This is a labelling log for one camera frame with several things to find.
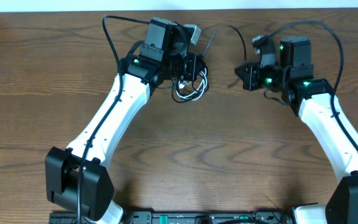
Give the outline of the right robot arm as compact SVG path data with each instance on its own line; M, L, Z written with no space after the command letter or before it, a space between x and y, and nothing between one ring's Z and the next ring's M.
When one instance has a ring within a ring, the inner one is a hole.
M332 86L313 76L307 37L282 38L276 49L266 35L254 37L260 56L235 69L245 90L281 93L279 102L316 136L331 163L338 185L326 204L295 206L284 223L358 223L358 133L341 109Z

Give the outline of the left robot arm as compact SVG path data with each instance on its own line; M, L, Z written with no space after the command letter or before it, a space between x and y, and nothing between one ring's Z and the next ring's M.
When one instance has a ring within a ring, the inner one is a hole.
M203 56L189 50L200 37L198 26L153 17L147 27L145 39L116 59L113 86L85 129L45 158L47 199L71 211L51 223L119 223L124 211L112 199L108 170L128 125L166 80L177 103L196 101L209 87Z

